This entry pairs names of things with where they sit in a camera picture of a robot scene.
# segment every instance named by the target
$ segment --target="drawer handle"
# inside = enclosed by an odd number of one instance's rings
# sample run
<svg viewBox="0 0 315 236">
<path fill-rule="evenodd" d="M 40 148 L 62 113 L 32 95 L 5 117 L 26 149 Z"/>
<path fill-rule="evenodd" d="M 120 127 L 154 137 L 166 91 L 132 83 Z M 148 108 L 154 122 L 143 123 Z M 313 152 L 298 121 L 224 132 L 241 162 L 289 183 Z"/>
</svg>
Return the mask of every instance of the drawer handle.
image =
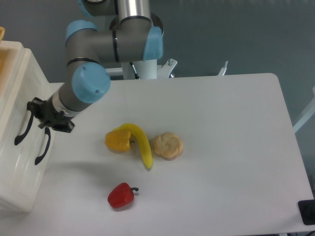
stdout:
<svg viewBox="0 0 315 236">
<path fill-rule="evenodd" d="M 48 135 L 48 141 L 46 144 L 46 148 L 45 148 L 44 153 L 35 159 L 35 165 L 38 165 L 44 159 L 44 157 L 46 156 L 48 149 L 49 149 L 51 135 L 50 135 L 50 129 L 48 127 L 45 128 L 45 134 Z"/>
<path fill-rule="evenodd" d="M 23 134 L 18 135 L 15 137 L 14 139 L 14 145 L 18 145 L 21 141 L 23 141 L 23 139 L 27 136 L 27 134 L 29 133 L 31 126 L 33 124 L 33 119 L 34 119 L 34 111 L 31 109 L 31 107 L 29 107 L 29 103 L 27 105 L 27 110 L 31 112 L 31 117 L 29 119 L 28 125 L 26 127 L 26 130 Z"/>
</svg>

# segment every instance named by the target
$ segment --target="food item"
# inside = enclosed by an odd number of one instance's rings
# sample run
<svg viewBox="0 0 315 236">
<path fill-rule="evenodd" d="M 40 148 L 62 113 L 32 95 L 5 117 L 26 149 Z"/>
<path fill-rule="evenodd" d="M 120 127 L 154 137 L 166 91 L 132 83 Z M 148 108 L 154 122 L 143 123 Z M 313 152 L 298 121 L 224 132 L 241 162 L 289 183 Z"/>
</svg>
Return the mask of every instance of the food item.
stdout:
<svg viewBox="0 0 315 236">
<path fill-rule="evenodd" d="M 154 138 L 154 152 L 167 159 L 174 158 L 182 153 L 183 142 L 172 132 L 165 132 Z"/>
<path fill-rule="evenodd" d="M 4 33 L 5 33 L 5 28 L 0 27 L 0 42 L 1 42 L 2 39 L 3 39 Z"/>
<path fill-rule="evenodd" d="M 130 188 L 129 184 L 121 183 L 108 195 L 107 201 L 112 208 L 119 208 L 133 201 L 133 190 L 138 191 L 138 188 Z"/>
<path fill-rule="evenodd" d="M 114 130 L 129 130 L 131 132 L 131 135 L 136 138 L 140 146 L 143 164 L 150 170 L 153 164 L 152 151 L 149 140 L 143 130 L 139 126 L 131 123 L 122 124 Z"/>
<path fill-rule="evenodd" d="M 116 151 L 128 151 L 130 149 L 131 132 L 129 130 L 114 130 L 105 136 L 105 144 Z"/>
</svg>

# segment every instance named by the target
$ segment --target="blue joint cap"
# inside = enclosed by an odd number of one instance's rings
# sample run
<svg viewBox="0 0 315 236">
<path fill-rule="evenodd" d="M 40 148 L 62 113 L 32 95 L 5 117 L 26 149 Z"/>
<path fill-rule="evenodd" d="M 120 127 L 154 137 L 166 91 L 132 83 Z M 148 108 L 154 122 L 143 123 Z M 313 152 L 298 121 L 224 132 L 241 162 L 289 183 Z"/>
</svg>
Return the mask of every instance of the blue joint cap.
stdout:
<svg viewBox="0 0 315 236">
<path fill-rule="evenodd" d="M 151 27 L 142 60 L 160 59 L 163 56 L 163 38 L 160 27 Z"/>
<path fill-rule="evenodd" d="M 85 8 L 85 6 L 84 6 L 82 0 L 78 0 L 78 4 L 79 4 L 79 7 L 80 7 L 80 9 L 81 9 L 83 15 L 89 16 L 89 17 L 94 17 L 94 16 L 92 16 L 92 15 L 87 11 L 87 9 Z"/>
<path fill-rule="evenodd" d="M 65 41 L 67 42 L 68 38 L 71 35 L 73 35 L 77 31 L 83 30 L 83 29 L 94 29 L 94 30 L 97 30 L 97 27 L 91 21 L 85 21 L 85 20 L 73 21 L 67 27 L 66 34 L 65 34 Z"/>
<path fill-rule="evenodd" d="M 110 77 L 105 68 L 88 62 L 79 66 L 72 76 L 72 89 L 82 102 L 92 104 L 100 100 L 109 90 Z"/>
</svg>

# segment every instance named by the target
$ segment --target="white table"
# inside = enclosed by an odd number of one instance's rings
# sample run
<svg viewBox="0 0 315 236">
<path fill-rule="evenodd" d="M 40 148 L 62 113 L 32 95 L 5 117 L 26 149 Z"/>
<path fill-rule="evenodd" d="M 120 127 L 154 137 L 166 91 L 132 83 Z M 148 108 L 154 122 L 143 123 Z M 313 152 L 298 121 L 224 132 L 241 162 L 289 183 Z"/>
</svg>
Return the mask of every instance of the white table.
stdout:
<svg viewBox="0 0 315 236">
<path fill-rule="evenodd" d="M 29 214 L 0 213 L 4 236 L 234 236 L 311 231 L 297 202 L 312 199 L 278 79 L 273 74 L 114 81 L 102 100 L 58 133 Z M 114 153 L 104 135 L 136 123 L 149 139 L 177 133 L 183 154 L 136 145 Z M 129 208 L 107 196 L 139 187 Z"/>
</svg>

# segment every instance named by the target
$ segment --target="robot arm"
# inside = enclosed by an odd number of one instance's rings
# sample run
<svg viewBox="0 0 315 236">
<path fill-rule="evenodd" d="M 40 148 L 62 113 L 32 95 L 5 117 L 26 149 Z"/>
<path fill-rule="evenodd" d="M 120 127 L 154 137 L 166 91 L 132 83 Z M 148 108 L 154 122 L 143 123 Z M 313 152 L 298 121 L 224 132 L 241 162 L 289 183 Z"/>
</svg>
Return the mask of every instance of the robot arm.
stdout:
<svg viewBox="0 0 315 236">
<path fill-rule="evenodd" d="M 35 98 L 28 104 L 40 128 L 71 132 L 71 119 L 109 89 L 110 78 L 100 63 L 159 59 L 163 54 L 162 31 L 152 26 L 149 0 L 79 0 L 79 5 L 95 16 L 118 11 L 120 27 L 99 32 L 83 20 L 67 27 L 67 81 L 47 101 Z"/>
</svg>

